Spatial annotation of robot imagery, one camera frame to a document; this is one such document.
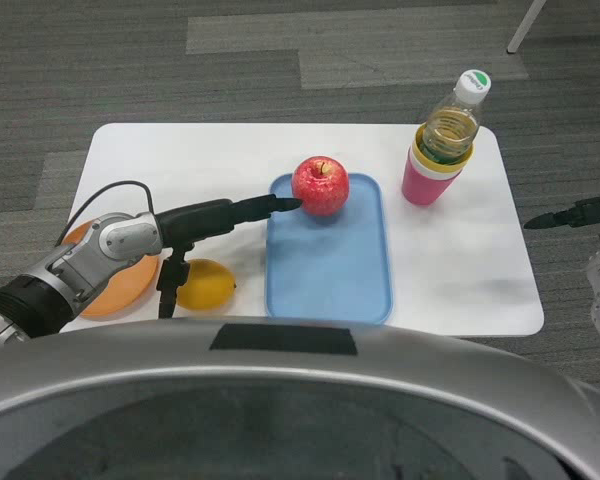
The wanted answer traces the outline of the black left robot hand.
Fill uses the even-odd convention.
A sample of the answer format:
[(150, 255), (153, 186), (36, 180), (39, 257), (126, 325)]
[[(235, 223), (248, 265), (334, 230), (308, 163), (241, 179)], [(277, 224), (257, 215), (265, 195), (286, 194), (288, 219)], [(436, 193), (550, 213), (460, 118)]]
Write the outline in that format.
[(266, 220), (274, 212), (298, 209), (303, 201), (278, 198), (275, 194), (238, 202), (218, 199), (179, 207), (156, 216), (164, 248), (172, 253), (161, 265), (156, 290), (160, 292), (158, 317), (171, 318), (177, 289), (186, 283), (190, 271), (185, 255), (196, 242), (230, 233), (236, 225)]

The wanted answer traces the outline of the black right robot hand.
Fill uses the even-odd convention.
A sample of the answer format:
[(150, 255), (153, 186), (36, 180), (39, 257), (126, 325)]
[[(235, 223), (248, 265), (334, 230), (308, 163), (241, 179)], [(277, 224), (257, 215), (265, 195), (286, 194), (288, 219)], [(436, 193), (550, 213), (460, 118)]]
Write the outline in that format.
[(526, 230), (544, 230), (562, 226), (580, 228), (600, 224), (600, 197), (579, 200), (572, 207), (559, 212), (549, 212), (527, 221)]

